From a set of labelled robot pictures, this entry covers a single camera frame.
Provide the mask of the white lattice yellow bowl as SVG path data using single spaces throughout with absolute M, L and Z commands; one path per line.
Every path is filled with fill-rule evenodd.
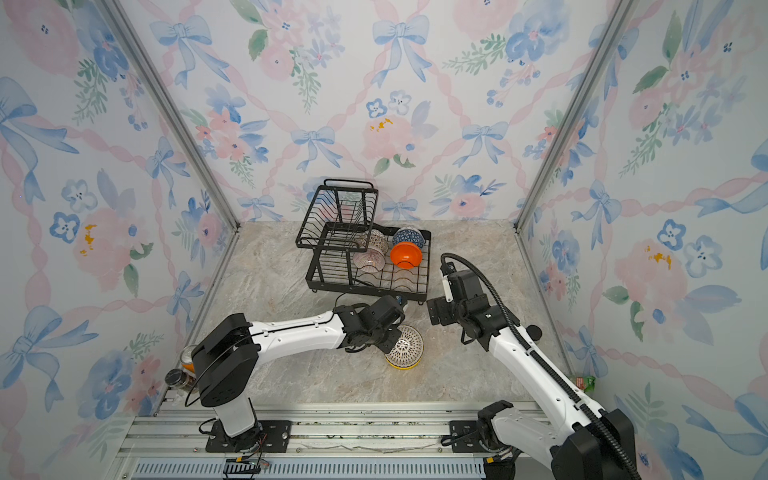
M 395 369 L 410 370 L 416 367 L 423 357 L 424 340 L 414 327 L 402 326 L 400 332 L 399 339 L 385 358 Z

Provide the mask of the blue triangle pattern bowl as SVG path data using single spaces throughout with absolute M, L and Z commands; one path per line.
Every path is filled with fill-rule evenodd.
M 411 243 L 416 245 L 419 249 L 422 249 L 425 245 L 426 239 L 421 231 L 412 226 L 405 226 L 399 228 L 393 235 L 393 244 L 398 245 L 400 243 Z

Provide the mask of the pink striped bowl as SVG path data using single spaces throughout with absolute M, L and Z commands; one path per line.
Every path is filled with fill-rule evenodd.
M 352 260 L 355 267 L 363 273 L 374 274 L 381 272 L 386 265 L 384 255 L 369 250 L 366 250 L 365 252 L 356 252 L 353 255 Z

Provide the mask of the dark lid jar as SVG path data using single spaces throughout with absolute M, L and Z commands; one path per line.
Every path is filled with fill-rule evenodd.
M 169 388 L 189 393 L 194 385 L 195 378 L 185 369 L 174 368 L 165 375 L 165 383 Z

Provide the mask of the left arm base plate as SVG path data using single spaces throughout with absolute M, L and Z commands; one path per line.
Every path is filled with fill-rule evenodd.
M 292 422 L 288 420 L 256 421 L 244 433 L 229 436 L 220 420 L 209 431 L 205 451 L 207 453 L 285 453 L 290 440 Z

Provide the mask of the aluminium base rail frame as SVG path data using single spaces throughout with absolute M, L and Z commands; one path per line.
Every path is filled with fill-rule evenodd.
M 526 452 L 499 461 L 442 444 L 472 431 L 477 403 L 266 405 L 261 421 L 287 421 L 274 446 L 238 462 L 207 451 L 213 412 L 165 406 L 136 418 L 109 479 L 549 479 Z

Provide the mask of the plain orange bowl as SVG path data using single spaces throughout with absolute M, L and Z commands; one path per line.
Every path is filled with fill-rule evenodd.
M 390 250 L 392 263 L 404 270 L 411 270 L 420 266 L 423 261 L 421 248 L 412 242 L 399 242 Z

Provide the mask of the green snack bag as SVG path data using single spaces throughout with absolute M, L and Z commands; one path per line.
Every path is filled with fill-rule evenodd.
M 578 376 L 574 378 L 574 384 L 584 393 L 592 394 L 596 387 L 594 376 Z

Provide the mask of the brown checker pattern bowl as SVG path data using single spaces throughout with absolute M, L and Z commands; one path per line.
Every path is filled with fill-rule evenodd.
M 389 252 L 389 249 L 390 245 L 387 236 L 379 230 L 373 229 L 368 242 L 368 250 L 386 255 Z

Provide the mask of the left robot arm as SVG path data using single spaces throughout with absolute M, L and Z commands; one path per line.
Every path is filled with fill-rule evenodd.
M 248 453 L 270 437 L 246 387 L 257 366 L 316 350 L 349 354 L 375 347 L 390 353 L 402 336 L 407 300 L 385 295 L 372 304 L 339 305 L 315 316 L 277 322 L 227 316 L 192 351 L 196 400 L 214 411 L 208 453 Z

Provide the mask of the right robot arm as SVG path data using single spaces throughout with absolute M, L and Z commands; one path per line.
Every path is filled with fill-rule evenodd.
M 462 344 L 476 343 L 501 362 L 547 418 L 494 402 L 477 414 L 483 446 L 524 453 L 557 479 L 639 478 L 628 416 L 606 410 L 562 373 L 478 267 L 454 253 L 442 254 L 440 263 L 444 294 L 427 302 L 431 323 L 460 326 Z

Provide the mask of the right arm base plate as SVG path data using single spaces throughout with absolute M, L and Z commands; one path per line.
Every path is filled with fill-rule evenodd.
M 492 444 L 491 440 L 484 440 L 476 421 L 451 420 L 448 422 L 448 428 L 449 433 L 441 438 L 440 445 L 450 448 L 453 453 L 498 455 L 521 452 L 513 446 Z

